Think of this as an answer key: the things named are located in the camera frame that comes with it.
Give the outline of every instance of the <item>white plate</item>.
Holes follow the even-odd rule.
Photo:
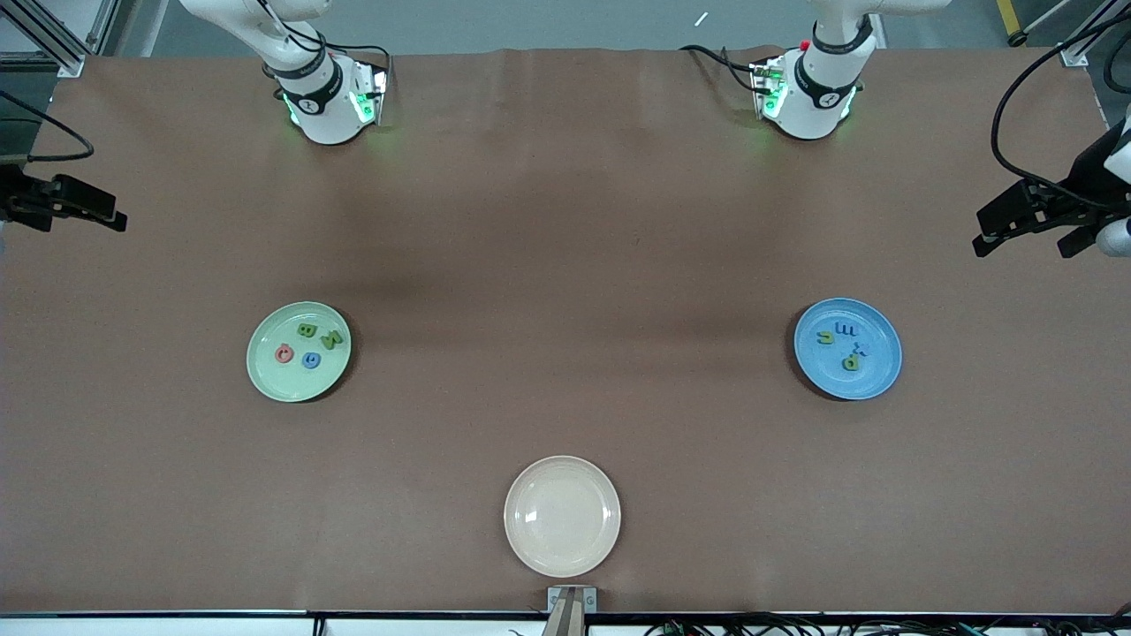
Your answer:
[[[527,567],[558,578],[579,576],[601,565],[616,543],[621,501],[597,466],[566,455],[546,457],[511,484],[503,525]]]

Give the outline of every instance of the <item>wire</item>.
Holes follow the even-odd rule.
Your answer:
[[[708,58],[715,60],[716,62],[718,62],[720,65],[726,65],[726,66],[728,66],[728,67],[731,67],[731,68],[733,68],[735,70],[750,70],[749,66],[742,66],[742,65],[732,62],[729,59],[720,57],[715,51],[711,51],[710,49],[708,49],[706,46],[700,46],[698,44],[688,44],[687,46],[681,46],[680,51],[691,51],[691,52],[694,52],[694,53],[702,53],[702,54],[707,55]],[[766,62],[768,60],[771,60],[771,59],[774,59],[776,57],[777,55],[770,55],[768,58],[761,58],[761,59],[754,60],[754,61],[752,61],[750,63],[752,63],[752,65],[760,65],[760,63],[763,63],[763,62]]]
[[[731,71],[731,77],[733,77],[734,80],[739,83],[739,86],[742,86],[746,91],[750,91],[751,93],[757,93],[759,95],[769,95],[770,94],[770,89],[769,88],[762,88],[762,87],[759,87],[759,86],[751,86],[750,84],[746,84],[745,81],[743,81],[741,77],[739,77],[739,71],[734,70],[734,66],[735,65],[732,63],[731,62],[731,58],[728,58],[726,55],[726,46],[723,46],[723,50],[720,51],[720,54],[723,55],[723,63],[726,65],[727,70]],[[745,70],[749,72],[750,71],[750,67],[746,67]]]
[[[308,53],[318,53],[318,52],[320,52],[322,50],[321,49],[322,46],[327,46],[326,38],[322,37],[322,34],[318,33],[317,31],[314,33],[318,33],[318,40],[314,40],[313,37],[307,35],[305,33],[302,33],[301,31],[296,31],[294,27],[292,27],[291,25],[288,25],[286,23],[283,23],[283,27],[291,32],[291,35],[287,36],[287,37],[290,37],[291,42],[294,42],[295,46],[302,49],[303,51],[305,51]],[[299,38],[295,37],[295,35],[301,35],[304,38],[307,38],[308,41],[317,42],[318,43],[318,49],[308,49],[308,48],[303,46],[302,42],[299,42]]]
[[[304,37],[311,42],[318,42],[318,40],[314,40],[313,37],[307,35],[305,33],[296,31],[294,27],[292,27],[286,23],[283,23],[283,27],[290,31],[293,35]],[[385,46],[378,46],[377,44],[331,44],[326,41],[326,37],[323,37],[321,33],[319,33],[318,36],[321,43],[325,44],[327,49],[331,49],[340,53],[345,53],[346,51],[379,51],[382,55],[385,55],[386,70],[392,69],[392,55],[389,54],[389,52],[385,49]]]
[[[0,122],[8,122],[8,123],[34,123],[36,126],[40,124],[40,120],[37,120],[37,119],[31,119],[31,118],[26,118],[26,117],[5,117],[5,118],[0,118]]]
[[[1131,95],[1131,86],[1125,86],[1115,81],[1115,77],[1112,75],[1112,63],[1115,62],[1115,55],[1120,54],[1120,51],[1126,46],[1128,42],[1131,42],[1131,29],[1128,29],[1128,32],[1123,34],[1123,37],[1120,37],[1119,42],[1115,43],[1115,49],[1113,49],[1111,54],[1107,55],[1107,59],[1104,60],[1104,84],[1106,84],[1112,91],[1123,93],[1124,95]]]
[[[1038,174],[1034,174],[1033,172],[1029,172],[1027,170],[1022,170],[1022,169],[1018,167],[1017,165],[1013,165],[1009,160],[1005,158],[1005,155],[1003,155],[1001,153],[1001,147],[999,145],[999,139],[998,138],[999,138],[999,134],[1000,134],[1000,129],[1001,129],[1001,118],[1002,118],[1002,114],[1005,112],[1005,105],[1009,103],[1010,97],[1013,96],[1013,93],[1017,92],[1017,89],[1021,86],[1021,84],[1026,79],[1028,79],[1029,76],[1033,75],[1037,70],[1037,68],[1041,67],[1041,65],[1047,62],[1048,60],[1051,60],[1052,58],[1054,58],[1055,55],[1057,55],[1061,51],[1064,51],[1065,49],[1068,49],[1069,46],[1076,44],[1077,42],[1080,42],[1081,40],[1085,40],[1087,37],[1096,35],[1098,33],[1103,33],[1103,32],[1107,31],[1108,28],[1111,28],[1111,27],[1113,27],[1113,26],[1115,26],[1115,25],[1117,25],[1117,24],[1120,24],[1122,22],[1125,22],[1128,19],[1131,19],[1131,14],[1123,14],[1123,15],[1116,16],[1116,17],[1110,19],[1110,20],[1105,20],[1105,22],[1102,22],[1102,23],[1097,24],[1096,26],[1093,26],[1091,28],[1087,28],[1085,31],[1081,31],[1080,33],[1078,33],[1074,36],[1065,40],[1064,42],[1062,42],[1060,44],[1057,44],[1053,49],[1048,50],[1048,52],[1046,52],[1043,55],[1041,55],[1039,58],[1037,58],[1036,61],[1034,61],[1031,65],[1029,65],[1028,68],[1026,68],[1024,71],[1021,71],[1021,75],[1017,76],[1017,79],[1015,79],[1013,83],[1009,85],[1009,88],[1007,88],[1005,93],[1001,96],[1001,101],[998,102],[998,109],[994,111],[994,114],[993,114],[993,124],[990,127],[990,149],[991,149],[991,152],[993,152],[993,158],[996,160],[998,163],[1001,164],[1002,167],[1004,167],[1005,170],[1012,172],[1013,174],[1017,174],[1018,177],[1021,177],[1022,179],[1027,179],[1029,181],[1039,183],[1039,184],[1042,184],[1042,186],[1044,186],[1044,187],[1046,187],[1048,189],[1052,189],[1052,190],[1055,190],[1055,191],[1060,192],[1061,195],[1070,197],[1070,198],[1074,199],[1076,201],[1080,203],[1081,205],[1085,205],[1085,206],[1088,206],[1088,207],[1098,208],[1100,210],[1116,209],[1116,206],[1114,206],[1114,205],[1108,206],[1108,205],[1096,203],[1096,201],[1094,201],[1091,199],[1088,199],[1086,197],[1081,197],[1080,195],[1078,195],[1078,194],[1069,190],[1068,188],[1064,188],[1063,186],[1061,186],[1059,183],[1055,183],[1055,182],[1053,182],[1053,181],[1051,181],[1048,179],[1045,179],[1044,177],[1041,177]]]
[[[33,106],[32,104],[28,104],[27,102],[20,100],[19,97],[16,97],[15,95],[12,95],[11,93],[9,93],[7,91],[0,89],[0,97],[3,97],[5,100],[8,100],[12,104],[16,104],[17,106],[19,106],[19,108],[24,109],[25,111],[34,114],[35,117],[42,119],[43,121],[50,121],[57,128],[59,128],[63,132],[70,135],[79,144],[83,144],[86,147],[86,149],[83,151],[81,153],[75,153],[75,154],[71,154],[71,155],[27,155],[27,163],[32,163],[32,162],[36,162],[36,161],[37,162],[44,162],[44,163],[46,163],[46,162],[54,162],[54,161],[76,161],[76,160],[80,160],[80,158],[86,158],[86,157],[88,157],[88,156],[90,156],[90,155],[94,154],[94,145],[92,145],[90,141],[88,141],[86,139],[86,137],[83,137],[78,132],[75,132],[75,130],[71,129],[71,127],[67,126],[66,123],[59,121],[58,119],[55,119],[55,118],[53,118],[51,115],[49,115],[48,113],[45,113],[45,112],[41,111],[40,109]]]
[[[852,626],[848,636],[856,636],[856,631],[862,627],[878,627],[879,631],[869,631],[865,636],[900,636],[905,634],[923,634],[925,636],[955,636],[953,629],[946,627],[929,627],[922,622],[907,620],[865,620]]]

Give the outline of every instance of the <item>green led light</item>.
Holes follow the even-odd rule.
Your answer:
[[[782,103],[788,96],[789,92],[786,91],[785,81],[779,83],[777,88],[766,96],[766,108],[762,109],[762,113],[769,118],[777,117],[782,112]]]
[[[848,109],[852,108],[852,98],[856,96],[856,89],[853,88],[848,96],[845,97],[845,108],[840,111],[840,119],[848,117]]]
[[[371,100],[365,95],[357,95],[355,93],[349,93],[351,100],[353,100],[354,110],[357,111],[357,119],[362,123],[369,123],[373,121],[373,106],[371,106]]]
[[[295,126],[301,126],[299,123],[299,115],[295,114],[294,106],[291,105],[291,98],[286,96],[286,93],[283,94],[283,103],[286,104],[286,110],[291,113],[291,122]]]

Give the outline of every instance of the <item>table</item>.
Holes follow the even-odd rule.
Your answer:
[[[51,112],[97,154],[58,167],[130,226],[3,233],[0,608],[539,608],[501,507],[573,454],[623,504],[579,579],[605,610],[1111,611],[1131,270],[969,246],[1038,53],[880,51],[820,143],[688,53],[404,58],[387,127],[340,147],[257,60],[92,59]],[[1056,175],[1102,131],[1050,66],[1003,146]],[[834,295],[899,329],[878,399],[791,362]],[[305,299],[354,362],[273,403],[244,349]]]

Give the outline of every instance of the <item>gray floor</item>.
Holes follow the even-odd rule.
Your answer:
[[[55,83],[54,72],[0,72],[0,88],[40,110],[48,108]],[[12,118],[34,118],[34,115],[6,100],[0,100],[0,155],[29,152],[40,129],[38,126],[26,121],[11,121]]]
[[[1054,0],[1015,0],[1017,17],[1021,22],[1022,26],[1026,26],[1035,20],[1054,3]],[[1079,26],[1088,17],[1088,15],[1091,14],[1093,9],[1095,9],[1097,5],[1098,2],[1096,1],[1077,1],[1067,6],[1063,10],[1057,12],[1047,23],[1042,24],[1029,35],[1029,45],[1054,46],[1059,42],[1062,42],[1071,33],[1071,29]],[[1099,98],[1099,103],[1104,109],[1104,114],[1111,124],[1115,124],[1117,121],[1123,119],[1128,103],[1131,103],[1131,96],[1121,95],[1107,88],[1102,77],[1102,69],[1104,60],[1108,54],[1111,54],[1115,42],[1121,35],[1126,33],[1129,28],[1131,28],[1131,25],[1126,23],[1112,28],[1112,31],[1108,32],[1107,35],[1105,35],[1104,38],[1088,52],[1088,60],[1090,62],[1088,72],[1091,74],[1093,84],[1096,86],[1096,95]],[[1115,63],[1113,65],[1113,75],[1115,75],[1116,79],[1122,78],[1124,84],[1131,85],[1131,51],[1126,51],[1116,58]]]
[[[707,12],[699,27],[694,23]],[[338,43],[381,44],[400,54],[477,53],[497,49],[743,49],[796,45],[815,14],[798,0],[339,0],[314,20]],[[958,0],[936,16],[886,18],[895,48],[992,48],[1004,43],[993,0]],[[175,0],[161,27],[157,57],[234,55],[250,51],[204,24]]]

